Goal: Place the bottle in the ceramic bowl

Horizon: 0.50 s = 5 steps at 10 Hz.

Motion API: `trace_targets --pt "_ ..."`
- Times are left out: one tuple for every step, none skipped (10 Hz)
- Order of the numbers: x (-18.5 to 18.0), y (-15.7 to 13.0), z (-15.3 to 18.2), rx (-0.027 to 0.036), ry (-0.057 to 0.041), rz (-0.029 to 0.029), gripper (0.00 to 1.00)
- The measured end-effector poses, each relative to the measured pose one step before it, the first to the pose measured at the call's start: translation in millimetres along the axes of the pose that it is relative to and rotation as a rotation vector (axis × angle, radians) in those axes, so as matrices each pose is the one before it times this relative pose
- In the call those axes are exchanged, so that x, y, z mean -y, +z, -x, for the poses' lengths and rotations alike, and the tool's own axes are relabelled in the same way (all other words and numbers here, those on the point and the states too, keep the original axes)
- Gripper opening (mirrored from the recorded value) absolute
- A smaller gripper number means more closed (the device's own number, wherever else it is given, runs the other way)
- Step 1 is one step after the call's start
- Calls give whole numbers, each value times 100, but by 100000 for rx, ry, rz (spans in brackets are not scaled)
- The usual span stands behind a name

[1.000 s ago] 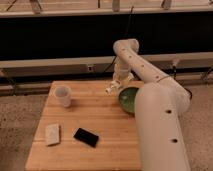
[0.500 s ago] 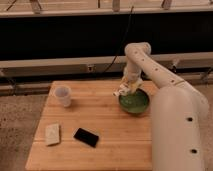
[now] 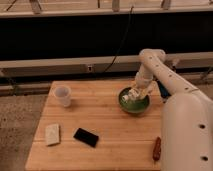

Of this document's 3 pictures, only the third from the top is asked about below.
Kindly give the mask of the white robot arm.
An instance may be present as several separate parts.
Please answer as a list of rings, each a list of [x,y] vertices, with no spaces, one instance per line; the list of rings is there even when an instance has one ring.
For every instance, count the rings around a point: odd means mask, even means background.
[[[213,100],[164,64],[161,49],[143,49],[136,83],[155,76],[169,92],[162,110],[161,171],[213,171]]]

